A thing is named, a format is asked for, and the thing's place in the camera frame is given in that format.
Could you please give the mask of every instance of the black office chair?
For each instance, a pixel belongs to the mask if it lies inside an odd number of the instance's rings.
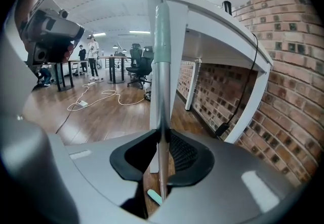
[[[132,72],[136,75],[136,79],[127,84],[127,87],[133,83],[139,83],[141,85],[141,89],[143,89],[144,83],[152,84],[146,80],[146,76],[148,76],[152,72],[152,61],[153,61],[153,47],[145,47],[146,51],[143,52],[143,56],[141,57],[140,63],[138,67],[127,67],[126,70],[128,72]]]
[[[141,57],[142,57],[142,49],[140,44],[132,44],[132,48],[130,49],[130,54],[131,54],[131,67],[136,68],[139,66]],[[135,76],[135,73],[128,72],[130,77]]]

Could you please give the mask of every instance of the black cable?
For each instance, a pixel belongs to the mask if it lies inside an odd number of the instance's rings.
[[[65,121],[61,124],[61,126],[58,128],[58,130],[55,132],[55,134],[57,134],[57,133],[59,133],[59,131],[61,130],[61,128],[63,127],[63,125],[65,124],[65,122],[67,121],[67,119],[70,117],[70,115],[71,115],[71,112],[73,111],[73,108],[74,108],[74,106],[76,106],[76,104],[75,105],[73,105],[73,107],[72,107],[72,109],[70,110],[70,113],[69,113],[69,115],[66,117],[66,119],[65,119]]]
[[[257,36],[256,36],[254,33],[252,33],[252,34],[253,34],[253,36],[255,37],[255,39],[257,40],[257,48],[256,48],[256,52],[255,52],[254,61],[253,61],[253,63],[252,63],[252,67],[251,67],[251,69],[250,69],[250,71],[249,71],[247,81],[246,81],[246,83],[245,83],[245,85],[244,85],[244,88],[243,88],[243,91],[242,91],[242,95],[241,95],[241,97],[240,97],[240,99],[239,99],[238,105],[237,105],[237,107],[236,107],[236,109],[235,109],[233,115],[230,117],[230,119],[227,121],[227,123],[225,123],[225,122],[222,123],[222,124],[221,124],[217,129],[216,129],[216,131],[215,131],[215,136],[216,136],[216,137],[219,137],[219,136],[223,135],[223,133],[224,133],[224,132],[229,128],[229,123],[231,122],[231,120],[232,120],[232,119],[234,118],[234,116],[236,115],[236,113],[237,113],[237,111],[238,111],[238,109],[239,109],[239,106],[240,106],[240,104],[241,104],[241,102],[242,102],[242,100],[243,100],[243,97],[244,97],[244,94],[245,94],[245,90],[246,90],[246,88],[247,88],[247,86],[248,86],[248,84],[249,84],[250,77],[251,77],[251,74],[252,74],[252,71],[253,71],[253,67],[254,67],[254,65],[255,65],[255,61],[257,60],[258,48],[259,48],[259,41],[258,41],[258,39],[257,39]]]

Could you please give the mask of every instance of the black mesh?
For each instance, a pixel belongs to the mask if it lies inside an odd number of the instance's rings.
[[[197,149],[174,134],[171,134],[170,153],[176,172],[188,169],[198,158]]]

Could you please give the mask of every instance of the white cable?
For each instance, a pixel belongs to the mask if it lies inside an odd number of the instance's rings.
[[[104,97],[104,98],[101,98],[101,99],[99,99],[99,100],[96,100],[95,102],[93,102],[93,103],[91,103],[91,104],[89,104],[89,105],[87,105],[87,106],[85,106],[85,107],[82,107],[82,108],[79,108],[79,109],[70,109],[71,106],[73,106],[73,105],[77,105],[78,102],[79,102],[79,100],[82,98],[82,96],[83,96],[83,95],[84,95],[84,94],[85,94],[85,93],[90,89],[89,85],[87,85],[87,84],[82,85],[82,87],[86,87],[86,91],[82,93],[82,95],[81,95],[81,96],[76,100],[75,103],[71,104],[71,105],[67,108],[68,111],[78,111],[78,110],[84,109],[84,108],[86,108],[86,107],[89,107],[89,106],[95,104],[95,103],[98,102],[98,101],[101,101],[101,100],[103,100],[103,99],[109,98],[109,97],[114,96],[114,95],[118,95],[118,103],[119,103],[120,105],[122,105],[122,106],[135,105],[135,104],[140,103],[141,101],[144,100],[144,99],[141,99],[140,101],[135,102],[135,103],[131,103],[131,104],[122,104],[122,103],[120,102],[120,94],[117,94],[117,91],[116,91],[116,90],[105,90],[105,91],[103,91],[101,94],[106,94],[106,95],[109,95],[109,96],[106,96],[106,97]]]

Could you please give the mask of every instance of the fluorescent light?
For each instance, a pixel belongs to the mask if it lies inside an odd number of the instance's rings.
[[[93,36],[100,36],[100,35],[106,35],[106,33],[96,33],[96,34],[93,34]]]
[[[150,31],[130,30],[130,33],[151,34]]]

